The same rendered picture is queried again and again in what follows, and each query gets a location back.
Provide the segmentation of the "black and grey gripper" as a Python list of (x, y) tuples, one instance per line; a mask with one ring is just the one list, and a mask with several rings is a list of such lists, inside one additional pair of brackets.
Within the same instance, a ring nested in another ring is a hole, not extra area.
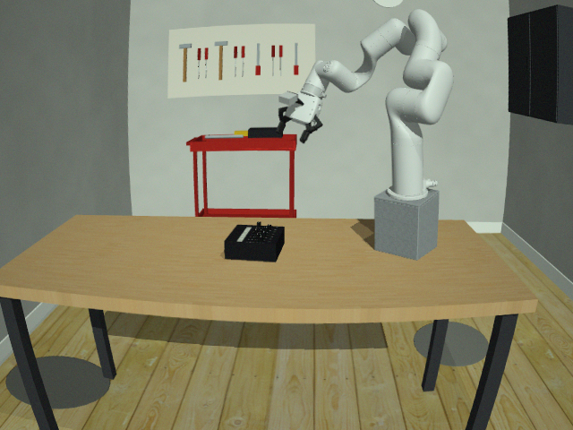
[[(315, 132), (320, 127), (322, 127), (322, 122), (318, 118), (321, 111), (322, 101), (318, 96), (306, 90), (298, 91), (297, 94), (298, 98), (304, 103), (304, 105), (294, 103), (288, 107), (279, 108), (278, 116), (280, 122), (276, 132), (278, 134), (282, 134), (286, 127), (286, 122), (292, 119), (291, 121), (293, 122), (296, 122), (300, 125), (305, 125), (306, 130), (303, 131), (299, 140), (301, 143), (305, 143), (310, 133)], [(284, 112), (286, 112), (285, 116), (283, 116)], [(315, 125), (316, 122), (317, 124)]]

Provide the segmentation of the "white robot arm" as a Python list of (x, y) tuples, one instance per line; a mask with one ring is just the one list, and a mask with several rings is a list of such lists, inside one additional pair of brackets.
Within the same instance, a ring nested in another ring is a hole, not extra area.
[(423, 178), (423, 135), (419, 124), (434, 125), (440, 120), (452, 90), (453, 72), (448, 64), (439, 61), (448, 41), (432, 16), (424, 10), (413, 10), (408, 26), (392, 18), (362, 39), (363, 64), (354, 73), (337, 60), (317, 61), (301, 90), (321, 100), (327, 97), (324, 92), (329, 82), (343, 92), (353, 92), (370, 80), (378, 59), (392, 48), (410, 56), (403, 80), (413, 89), (396, 88), (386, 97), (392, 162), (392, 186), (387, 194), (394, 199), (415, 201), (428, 195), (426, 188), (438, 185), (437, 181)]

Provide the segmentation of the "black lighting desk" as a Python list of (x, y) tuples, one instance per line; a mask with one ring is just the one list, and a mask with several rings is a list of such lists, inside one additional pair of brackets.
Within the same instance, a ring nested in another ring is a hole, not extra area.
[(259, 221), (257, 226), (236, 225), (224, 241), (225, 259), (276, 262), (284, 243), (285, 227), (262, 226)]

